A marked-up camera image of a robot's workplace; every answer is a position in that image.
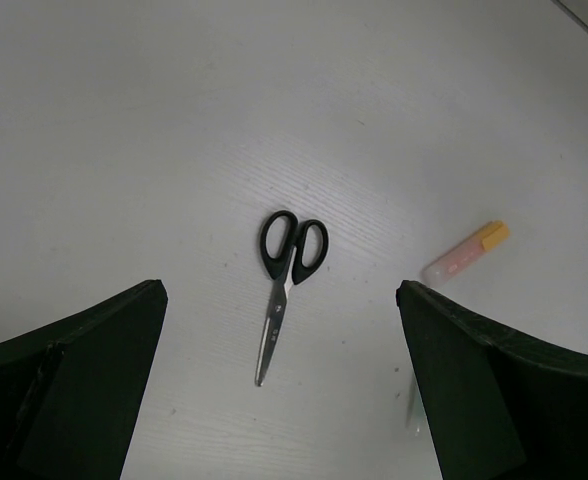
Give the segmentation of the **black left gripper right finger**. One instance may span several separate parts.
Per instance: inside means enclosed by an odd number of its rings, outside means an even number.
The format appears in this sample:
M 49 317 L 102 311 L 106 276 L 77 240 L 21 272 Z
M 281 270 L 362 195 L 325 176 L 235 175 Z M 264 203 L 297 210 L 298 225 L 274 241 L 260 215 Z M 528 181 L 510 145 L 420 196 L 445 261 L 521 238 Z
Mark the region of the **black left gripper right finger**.
M 418 281 L 396 299 L 443 478 L 588 479 L 588 355 Z

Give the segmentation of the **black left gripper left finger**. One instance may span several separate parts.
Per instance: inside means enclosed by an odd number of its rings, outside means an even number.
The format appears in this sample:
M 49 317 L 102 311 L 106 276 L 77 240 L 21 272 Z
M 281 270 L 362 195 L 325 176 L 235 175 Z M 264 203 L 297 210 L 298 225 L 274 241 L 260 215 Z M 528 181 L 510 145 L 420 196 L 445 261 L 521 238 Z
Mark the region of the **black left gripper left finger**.
M 0 479 L 117 479 L 167 309 L 159 280 L 0 343 Z

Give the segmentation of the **green highlighter clear cap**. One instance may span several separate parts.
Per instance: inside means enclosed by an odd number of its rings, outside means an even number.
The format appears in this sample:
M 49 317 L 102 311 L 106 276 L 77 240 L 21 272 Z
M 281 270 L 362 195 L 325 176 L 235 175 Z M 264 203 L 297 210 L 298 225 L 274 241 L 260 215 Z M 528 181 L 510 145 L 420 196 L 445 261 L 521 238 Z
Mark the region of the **green highlighter clear cap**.
M 420 436 L 425 425 L 425 410 L 419 391 L 418 383 L 415 377 L 410 382 L 408 404 L 406 410 L 406 429 L 413 436 Z

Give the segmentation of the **pink highlighter yellow cap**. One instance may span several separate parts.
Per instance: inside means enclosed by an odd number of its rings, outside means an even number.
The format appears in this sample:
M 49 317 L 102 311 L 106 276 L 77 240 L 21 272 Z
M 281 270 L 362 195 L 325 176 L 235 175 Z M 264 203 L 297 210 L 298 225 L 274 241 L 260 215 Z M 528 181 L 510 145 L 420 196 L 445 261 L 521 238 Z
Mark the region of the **pink highlighter yellow cap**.
M 505 222 L 495 220 L 487 223 L 425 267 L 422 281 L 430 288 L 442 286 L 503 243 L 509 235 Z

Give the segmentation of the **black handled scissors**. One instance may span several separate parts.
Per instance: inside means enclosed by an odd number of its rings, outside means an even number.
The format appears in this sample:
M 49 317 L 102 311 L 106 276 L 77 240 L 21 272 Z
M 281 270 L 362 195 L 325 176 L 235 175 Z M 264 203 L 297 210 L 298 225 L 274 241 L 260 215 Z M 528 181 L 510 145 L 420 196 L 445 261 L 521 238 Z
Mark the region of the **black handled scissors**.
M 287 223 L 281 249 L 276 256 L 268 251 L 268 234 L 272 225 L 284 218 Z M 304 263 L 304 249 L 307 234 L 316 229 L 320 236 L 320 246 L 314 262 Z M 299 285 L 312 276 L 323 264 L 329 251 L 329 232 L 326 225 L 318 219 L 300 222 L 289 210 L 274 212 L 263 223 L 259 234 L 259 254 L 263 266 L 273 281 L 272 293 L 268 302 L 266 319 L 257 358 L 254 385 L 262 387 L 274 355 L 275 347 L 282 329 L 289 293 L 293 286 Z

